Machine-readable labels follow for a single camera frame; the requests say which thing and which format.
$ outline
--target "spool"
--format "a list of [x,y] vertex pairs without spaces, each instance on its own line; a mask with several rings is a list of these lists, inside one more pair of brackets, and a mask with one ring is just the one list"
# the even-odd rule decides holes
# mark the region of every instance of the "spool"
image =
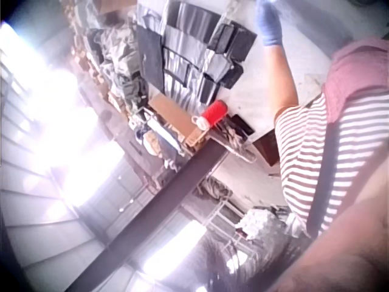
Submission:
[[212,103],[202,114],[201,117],[193,117],[200,130],[207,131],[220,122],[228,113],[228,107],[222,100]]

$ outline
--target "cardboard box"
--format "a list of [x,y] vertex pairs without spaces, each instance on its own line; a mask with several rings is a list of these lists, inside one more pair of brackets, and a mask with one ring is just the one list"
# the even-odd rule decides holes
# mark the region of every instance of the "cardboard box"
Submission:
[[137,4],[137,0],[94,0],[99,14],[105,14],[116,10],[124,9]]

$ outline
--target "pink fabric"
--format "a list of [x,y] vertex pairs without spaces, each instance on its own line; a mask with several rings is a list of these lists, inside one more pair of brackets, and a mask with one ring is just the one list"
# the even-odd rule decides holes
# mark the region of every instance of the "pink fabric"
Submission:
[[349,98],[389,92],[389,41],[356,41],[334,54],[323,92],[327,121],[335,122]]

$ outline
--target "strap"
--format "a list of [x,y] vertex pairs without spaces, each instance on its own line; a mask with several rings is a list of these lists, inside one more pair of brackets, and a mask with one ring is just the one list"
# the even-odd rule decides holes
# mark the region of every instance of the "strap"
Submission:
[[340,129],[338,122],[327,124],[322,165],[320,167],[315,195],[306,224],[307,232],[312,238],[318,236],[331,198],[332,187],[336,175],[339,134]]

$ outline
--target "skylight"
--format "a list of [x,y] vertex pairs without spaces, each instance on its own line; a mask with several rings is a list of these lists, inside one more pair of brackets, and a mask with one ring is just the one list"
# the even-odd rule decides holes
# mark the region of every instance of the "skylight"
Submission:
[[196,246],[206,231],[207,228],[197,221],[190,222],[146,262],[144,271],[157,280],[166,278]]

